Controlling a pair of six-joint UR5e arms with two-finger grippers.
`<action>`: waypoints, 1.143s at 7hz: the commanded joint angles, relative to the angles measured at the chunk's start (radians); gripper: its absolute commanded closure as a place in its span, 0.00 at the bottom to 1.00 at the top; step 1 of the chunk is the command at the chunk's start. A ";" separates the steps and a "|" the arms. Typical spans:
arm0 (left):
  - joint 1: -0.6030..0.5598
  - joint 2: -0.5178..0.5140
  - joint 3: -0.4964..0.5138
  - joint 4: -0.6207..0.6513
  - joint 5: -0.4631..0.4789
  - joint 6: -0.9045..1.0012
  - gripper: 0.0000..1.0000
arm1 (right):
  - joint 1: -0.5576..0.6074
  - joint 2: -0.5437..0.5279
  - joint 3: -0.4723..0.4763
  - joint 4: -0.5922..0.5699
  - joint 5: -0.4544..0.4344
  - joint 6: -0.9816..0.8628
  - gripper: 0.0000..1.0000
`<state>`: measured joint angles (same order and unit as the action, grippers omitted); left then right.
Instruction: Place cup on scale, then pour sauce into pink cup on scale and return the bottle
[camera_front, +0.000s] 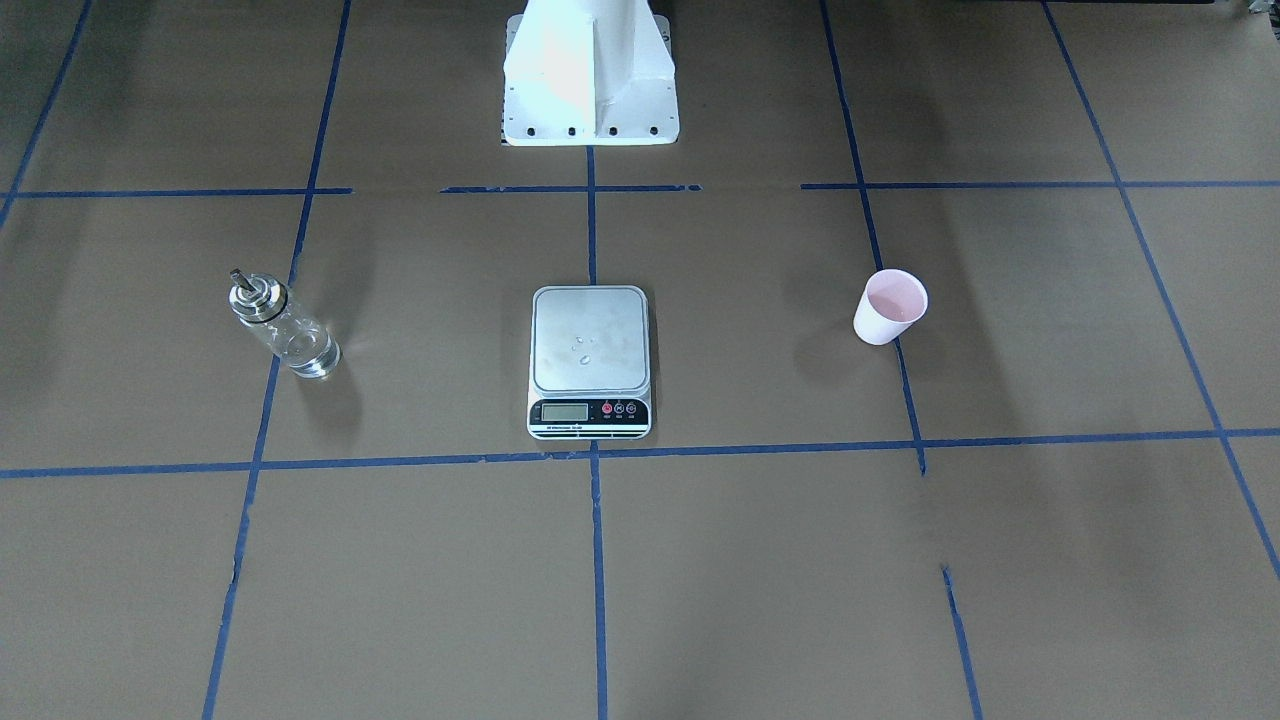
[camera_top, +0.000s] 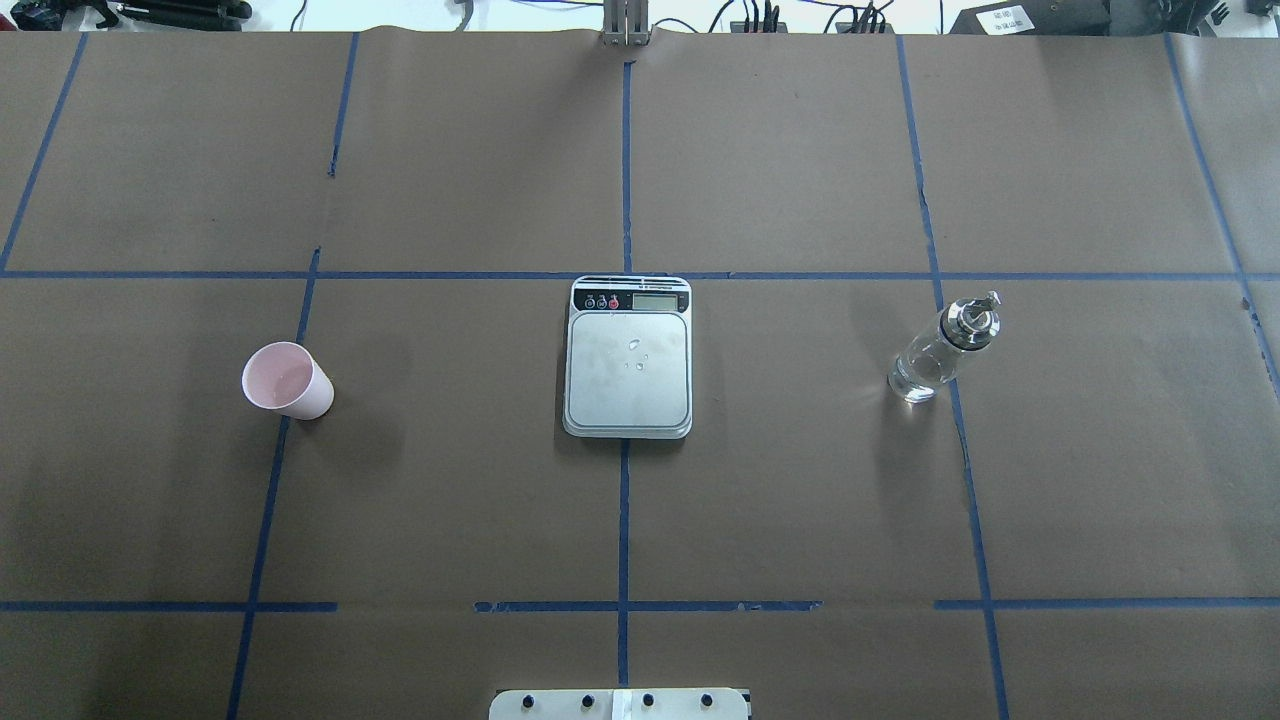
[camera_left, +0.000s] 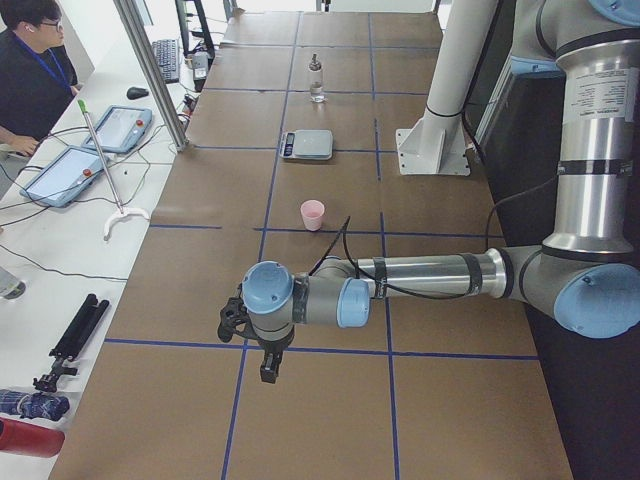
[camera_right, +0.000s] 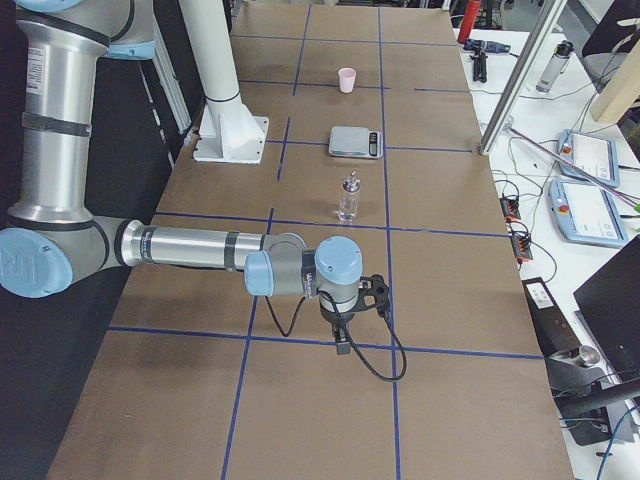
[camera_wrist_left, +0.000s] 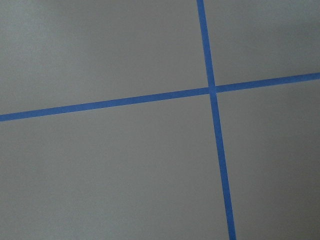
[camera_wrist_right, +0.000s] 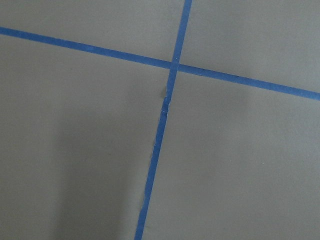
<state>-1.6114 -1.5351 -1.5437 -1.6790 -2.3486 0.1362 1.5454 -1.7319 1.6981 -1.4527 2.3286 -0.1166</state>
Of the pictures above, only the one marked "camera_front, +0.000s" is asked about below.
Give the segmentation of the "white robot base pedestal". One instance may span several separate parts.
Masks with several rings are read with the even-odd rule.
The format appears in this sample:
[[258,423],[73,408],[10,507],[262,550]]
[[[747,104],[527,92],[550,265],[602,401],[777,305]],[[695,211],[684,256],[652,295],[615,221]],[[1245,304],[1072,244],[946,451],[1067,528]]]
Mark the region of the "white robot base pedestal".
[[529,1],[506,22],[504,50],[504,143],[678,141],[671,26],[648,1]]

